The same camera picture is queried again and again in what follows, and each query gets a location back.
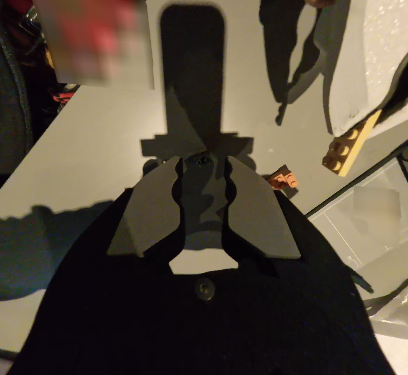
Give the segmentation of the small dark grey toy brick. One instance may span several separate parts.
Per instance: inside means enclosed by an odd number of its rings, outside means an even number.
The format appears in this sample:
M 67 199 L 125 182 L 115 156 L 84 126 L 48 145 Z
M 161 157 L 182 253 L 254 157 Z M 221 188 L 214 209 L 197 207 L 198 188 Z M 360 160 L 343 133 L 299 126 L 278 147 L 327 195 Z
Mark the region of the small dark grey toy brick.
M 185 163 L 188 168 L 190 167 L 202 168 L 208 164 L 212 164 L 213 160 L 211 158 L 211 154 L 208 151 L 202 151 L 188 157 L 185 160 Z

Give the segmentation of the person's black jacket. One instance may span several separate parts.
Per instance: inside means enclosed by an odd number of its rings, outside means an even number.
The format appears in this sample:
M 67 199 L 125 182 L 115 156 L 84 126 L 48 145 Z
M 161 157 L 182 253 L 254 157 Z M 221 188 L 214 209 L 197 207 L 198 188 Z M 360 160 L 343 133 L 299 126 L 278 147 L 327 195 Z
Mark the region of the person's black jacket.
M 79 85 L 59 83 L 32 0 L 0 0 L 0 186 Z

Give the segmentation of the grey desk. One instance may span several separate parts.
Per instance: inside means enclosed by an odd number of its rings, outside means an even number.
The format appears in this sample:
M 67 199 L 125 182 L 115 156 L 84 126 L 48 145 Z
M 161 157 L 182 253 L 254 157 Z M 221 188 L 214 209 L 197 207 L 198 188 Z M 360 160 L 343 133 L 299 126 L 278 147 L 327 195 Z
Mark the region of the grey desk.
M 148 0 L 156 90 L 81 86 L 1 189 L 1 219 L 23 222 L 34 205 L 53 213 L 116 199 L 141 178 L 141 140 L 167 132 L 160 16 L 167 5 L 208 1 L 225 22 L 221 132 L 253 138 L 248 156 L 266 174 L 286 163 L 301 184 L 294 203 L 310 211 L 407 138 L 407 121 L 374 137 L 344 182 L 321 165 L 331 136 L 323 114 L 322 75 L 275 124 L 259 0 Z

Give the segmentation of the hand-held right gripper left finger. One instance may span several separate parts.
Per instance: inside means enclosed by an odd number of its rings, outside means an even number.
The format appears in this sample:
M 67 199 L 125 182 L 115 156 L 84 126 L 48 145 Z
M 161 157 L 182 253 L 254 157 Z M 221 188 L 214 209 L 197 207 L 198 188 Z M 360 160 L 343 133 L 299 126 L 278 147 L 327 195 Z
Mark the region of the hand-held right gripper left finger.
M 183 171 L 183 159 L 174 156 L 137 182 L 107 255 L 149 258 L 164 251 L 169 252 L 165 258 L 174 258 L 181 252 L 185 243 Z

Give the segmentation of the orange toy brick assembly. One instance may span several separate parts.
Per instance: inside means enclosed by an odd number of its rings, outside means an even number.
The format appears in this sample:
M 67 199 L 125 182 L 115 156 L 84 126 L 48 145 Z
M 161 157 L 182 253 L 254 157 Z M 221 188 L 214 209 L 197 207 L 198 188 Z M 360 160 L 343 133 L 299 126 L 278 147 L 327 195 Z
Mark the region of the orange toy brick assembly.
M 298 180 L 286 164 L 267 176 L 266 181 L 274 190 L 293 189 L 298 186 Z

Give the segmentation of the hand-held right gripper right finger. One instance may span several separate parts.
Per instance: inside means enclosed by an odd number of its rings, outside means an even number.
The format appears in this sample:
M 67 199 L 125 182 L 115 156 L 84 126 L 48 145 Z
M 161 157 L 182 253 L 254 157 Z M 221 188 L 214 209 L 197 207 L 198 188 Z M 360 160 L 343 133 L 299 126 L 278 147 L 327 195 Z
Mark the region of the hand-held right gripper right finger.
M 300 251 L 275 190 L 235 157 L 225 161 L 224 227 L 266 258 L 298 260 Z

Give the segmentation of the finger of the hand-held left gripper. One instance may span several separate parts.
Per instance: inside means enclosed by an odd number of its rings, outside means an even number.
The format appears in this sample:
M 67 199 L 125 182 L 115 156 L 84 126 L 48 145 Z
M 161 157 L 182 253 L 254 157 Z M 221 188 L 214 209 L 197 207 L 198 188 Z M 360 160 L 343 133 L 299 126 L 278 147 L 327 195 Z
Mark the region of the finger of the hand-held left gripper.
M 323 13 L 330 129 L 340 137 L 380 110 L 370 137 L 407 121 L 408 0 L 336 0 Z

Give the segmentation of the tan toy brick plate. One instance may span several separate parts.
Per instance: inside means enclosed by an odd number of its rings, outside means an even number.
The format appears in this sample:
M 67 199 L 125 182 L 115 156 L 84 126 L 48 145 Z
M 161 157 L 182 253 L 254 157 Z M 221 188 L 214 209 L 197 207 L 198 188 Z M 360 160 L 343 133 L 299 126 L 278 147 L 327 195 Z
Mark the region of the tan toy brick plate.
M 339 177 L 345 177 L 354 164 L 371 130 L 378 122 L 381 112 L 381 109 L 377 110 L 340 137 L 334 138 L 329 145 L 328 152 L 322 159 L 322 165 Z

